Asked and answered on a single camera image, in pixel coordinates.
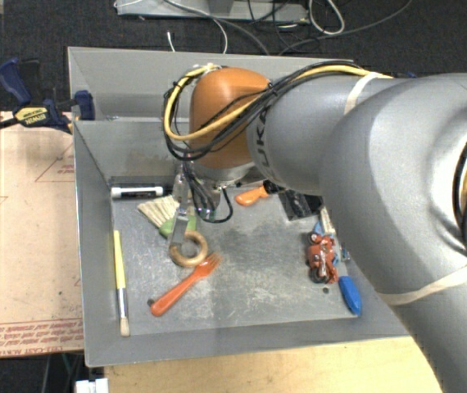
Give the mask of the pale grey metal gripper finger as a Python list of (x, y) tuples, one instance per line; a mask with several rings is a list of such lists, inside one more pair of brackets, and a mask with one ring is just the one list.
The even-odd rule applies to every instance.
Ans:
[(188, 216), (176, 214), (173, 220), (170, 245), (182, 245), (184, 242), (184, 235), (188, 226)]

